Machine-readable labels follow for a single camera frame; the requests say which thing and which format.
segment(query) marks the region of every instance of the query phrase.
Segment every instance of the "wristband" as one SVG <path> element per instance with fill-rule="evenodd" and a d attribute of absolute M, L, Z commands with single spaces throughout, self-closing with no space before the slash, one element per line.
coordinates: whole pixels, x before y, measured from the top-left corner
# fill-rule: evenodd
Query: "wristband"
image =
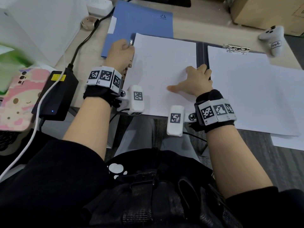
<path fill-rule="evenodd" d="M 83 98 L 100 97 L 106 100 L 110 106 L 119 107 L 121 91 L 121 74 L 113 67 L 94 67 L 87 80 L 87 87 Z"/>
<path fill-rule="evenodd" d="M 195 131 L 204 130 L 207 133 L 221 126 L 234 125 L 234 121 L 236 120 L 228 100 L 224 99 L 218 90 L 211 90 L 198 96 L 195 108 L 198 120 L 190 125 Z"/>

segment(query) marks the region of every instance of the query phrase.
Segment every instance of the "smartphone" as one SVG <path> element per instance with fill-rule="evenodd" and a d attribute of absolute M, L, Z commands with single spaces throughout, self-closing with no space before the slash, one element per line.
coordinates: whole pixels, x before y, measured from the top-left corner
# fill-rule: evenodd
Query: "smartphone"
<path fill-rule="evenodd" d="M 24 131 L 32 121 L 32 109 L 50 75 L 45 69 L 19 70 L 0 106 L 0 130 Z"/>

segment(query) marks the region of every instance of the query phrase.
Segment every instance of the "metal bolt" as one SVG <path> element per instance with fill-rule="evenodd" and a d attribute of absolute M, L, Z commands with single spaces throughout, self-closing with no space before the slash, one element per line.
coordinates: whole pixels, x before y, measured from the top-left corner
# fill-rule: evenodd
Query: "metal bolt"
<path fill-rule="evenodd" d="M 124 97 L 126 95 L 126 92 L 124 92 L 123 90 L 120 91 L 120 96 Z"/>
<path fill-rule="evenodd" d="M 196 120 L 196 115 L 195 115 L 195 113 L 189 114 L 189 120 L 190 120 L 190 121 L 195 121 L 195 120 Z"/>

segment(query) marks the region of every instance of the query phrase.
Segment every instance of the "gray pants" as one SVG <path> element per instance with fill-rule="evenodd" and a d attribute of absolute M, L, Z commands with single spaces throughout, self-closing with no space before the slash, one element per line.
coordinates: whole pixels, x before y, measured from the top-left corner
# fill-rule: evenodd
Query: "gray pants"
<path fill-rule="evenodd" d="M 152 148 L 155 137 L 154 131 L 153 119 L 145 115 L 133 117 L 114 157 L 132 150 Z M 199 161 L 187 134 L 183 134 L 182 137 L 166 134 L 162 141 L 161 150 L 171 150 L 181 156 L 191 157 Z"/>

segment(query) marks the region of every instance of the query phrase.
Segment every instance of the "desk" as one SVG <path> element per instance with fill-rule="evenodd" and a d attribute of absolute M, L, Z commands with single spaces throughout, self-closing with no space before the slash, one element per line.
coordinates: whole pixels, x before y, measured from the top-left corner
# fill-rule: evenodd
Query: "desk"
<path fill-rule="evenodd" d="M 269 56 L 270 63 L 273 65 L 301 69 L 301 66 L 287 43 L 285 43 L 283 53 L 279 57 L 273 58 L 269 53 L 269 47 L 265 46 L 265 44 L 257 38 L 262 30 L 234 25 L 231 21 L 230 14 L 223 8 L 222 3 L 208 0 L 191 1 L 191 8 L 140 0 L 132 0 L 132 3 L 172 12 L 174 38 L 203 41 L 219 45 L 234 44 L 246 46 L 255 51 L 266 52 Z M 91 69 L 103 64 L 104 59 L 100 54 L 107 36 L 110 19 L 111 18 L 101 22 L 92 38 L 82 46 L 75 60 L 74 74 L 79 80 L 79 84 L 71 103 L 73 107 L 80 107 L 82 105 L 82 96 Z M 89 34 L 89 31 L 82 28 L 76 35 L 65 52 L 66 65 L 71 61 L 77 46 Z M 64 69 L 63 58 L 58 61 L 55 68 L 58 70 Z"/>

